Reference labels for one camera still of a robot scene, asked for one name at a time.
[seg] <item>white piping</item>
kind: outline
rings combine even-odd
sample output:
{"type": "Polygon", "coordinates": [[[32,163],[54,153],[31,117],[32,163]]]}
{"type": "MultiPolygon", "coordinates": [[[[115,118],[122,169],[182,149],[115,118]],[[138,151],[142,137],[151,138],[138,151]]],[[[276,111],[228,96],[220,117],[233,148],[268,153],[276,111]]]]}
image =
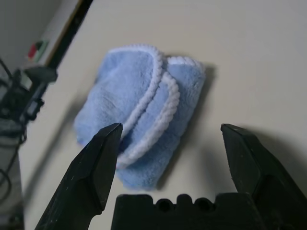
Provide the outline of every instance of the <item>white piping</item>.
{"type": "Polygon", "coordinates": [[[167,85],[168,99],[161,113],[156,118],[152,128],[145,133],[141,141],[129,152],[124,152],[119,155],[116,165],[117,168],[125,168],[142,157],[158,141],[168,128],[169,122],[173,119],[180,98],[178,85],[168,72],[163,74],[162,82],[167,85]]]}
{"type": "Polygon", "coordinates": [[[200,62],[191,59],[190,57],[168,57],[167,62],[169,65],[189,65],[196,66],[203,71],[203,66],[200,62]]]}
{"type": "Polygon", "coordinates": [[[135,109],[131,112],[128,119],[124,122],[123,132],[121,134],[121,138],[123,139],[129,133],[132,127],[135,125],[142,112],[146,109],[148,103],[153,98],[159,86],[159,83],[161,81],[161,72],[162,72],[162,54],[156,47],[150,45],[142,45],[142,44],[119,47],[112,49],[109,52],[115,53],[122,51],[141,51],[141,52],[146,52],[153,57],[153,75],[149,87],[145,92],[144,96],[139,100],[135,109]]]}

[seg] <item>black plastic part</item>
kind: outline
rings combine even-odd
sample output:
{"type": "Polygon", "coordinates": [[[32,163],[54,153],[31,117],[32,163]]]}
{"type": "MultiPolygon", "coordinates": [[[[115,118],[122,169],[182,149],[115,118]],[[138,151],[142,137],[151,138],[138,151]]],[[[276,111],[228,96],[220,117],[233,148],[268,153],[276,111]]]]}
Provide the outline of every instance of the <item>black plastic part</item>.
{"type": "Polygon", "coordinates": [[[268,229],[307,229],[307,199],[280,162],[246,129],[221,131],[235,186],[252,195],[268,229]]]}
{"type": "Polygon", "coordinates": [[[33,67],[24,71],[17,69],[8,84],[0,84],[6,89],[6,93],[0,98],[0,118],[13,120],[24,126],[35,120],[44,104],[41,98],[46,88],[57,77],[57,72],[47,67],[33,67]],[[28,88],[22,84],[22,78],[28,78],[28,88]]]}
{"type": "Polygon", "coordinates": [[[86,230],[105,209],[114,178],[122,124],[101,129],[75,157],[36,230],[86,230]]]}
{"type": "Polygon", "coordinates": [[[265,230],[248,194],[228,193],[215,204],[200,198],[195,204],[179,195],[177,204],[167,199],[156,205],[149,195],[120,195],[116,199],[112,230],[265,230]]]}

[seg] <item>microfiber cloth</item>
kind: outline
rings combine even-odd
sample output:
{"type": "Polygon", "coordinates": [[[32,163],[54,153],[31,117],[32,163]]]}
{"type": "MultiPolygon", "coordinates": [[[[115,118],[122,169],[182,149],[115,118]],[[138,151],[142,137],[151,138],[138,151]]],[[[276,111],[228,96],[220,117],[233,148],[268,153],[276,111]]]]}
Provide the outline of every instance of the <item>microfiber cloth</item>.
{"type": "Polygon", "coordinates": [[[75,118],[86,145],[103,127],[123,123],[117,176],[131,189],[154,189],[179,144],[204,83],[202,65],[153,46],[107,53],[87,101],[75,118]]]}

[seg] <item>cable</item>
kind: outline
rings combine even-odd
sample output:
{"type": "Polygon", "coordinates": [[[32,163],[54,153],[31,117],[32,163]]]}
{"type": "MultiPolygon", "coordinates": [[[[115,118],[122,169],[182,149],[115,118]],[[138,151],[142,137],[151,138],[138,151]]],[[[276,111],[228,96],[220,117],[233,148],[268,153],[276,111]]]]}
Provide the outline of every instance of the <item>cable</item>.
{"type": "Polygon", "coordinates": [[[7,175],[7,173],[3,169],[0,169],[0,173],[3,175],[3,178],[8,182],[8,189],[6,190],[3,197],[0,199],[0,205],[1,205],[9,197],[9,195],[12,191],[12,183],[11,183],[9,176],[7,175]]]}
{"type": "MultiPolygon", "coordinates": [[[[0,58],[0,66],[2,66],[2,68],[5,70],[6,74],[8,75],[9,79],[11,80],[12,74],[10,73],[9,69],[7,68],[7,66],[4,64],[3,60],[0,58]]],[[[18,155],[18,150],[19,147],[26,141],[26,128],[24,125],[21,125],[21,131],[19,133],[12,133],[12,132],[6,132],[6,133],[0,133],[0,137],[7,137],[7,138],[14,138],[14,137],[18,137],[18,143],[14,144],[14,145],[6,145],[6,144],[0,144],[0,148],[15,148],[14,154],[10,159],[10,162],[6,168],[6,170],[3,170],[0,168],[0,173],[2,174],[3,178],[0,180],[0,186],[3,185],[3,183],[6,181],[8,183],[8,188],[6,190],[6,192],[4,193],[3,197],[0,198],[0,205],[10,196],[11,191],[12,191],[12,182],[9,178],[9,172],[16,160],[16,157],[18,155]]]]}
{"type": "Polygon", "coordinates": [[[11,72],[9,71],[9,69],[7,68],[7,66],[4,64],[3,60],[0,58],[0,65],[3,67],[3,69],[5,70],[6,74],[9,76],[10,79],[13,78],[11,72]]]}

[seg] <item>folded towel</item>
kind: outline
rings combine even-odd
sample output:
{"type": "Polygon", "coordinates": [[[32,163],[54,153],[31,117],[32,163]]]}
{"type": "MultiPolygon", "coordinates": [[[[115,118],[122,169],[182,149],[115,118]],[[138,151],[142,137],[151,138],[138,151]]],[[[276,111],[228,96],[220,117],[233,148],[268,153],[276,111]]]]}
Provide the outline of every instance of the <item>folded towel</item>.
{"type": "Polygon", "coordinates": [[[201,64],[163,57],[153,46],[116,48],[106,55],[95,86],[77,115],[77,140],[123,123],[117,175],[126,187],[153,189],[179,144],[204,82],[201,64]]]}

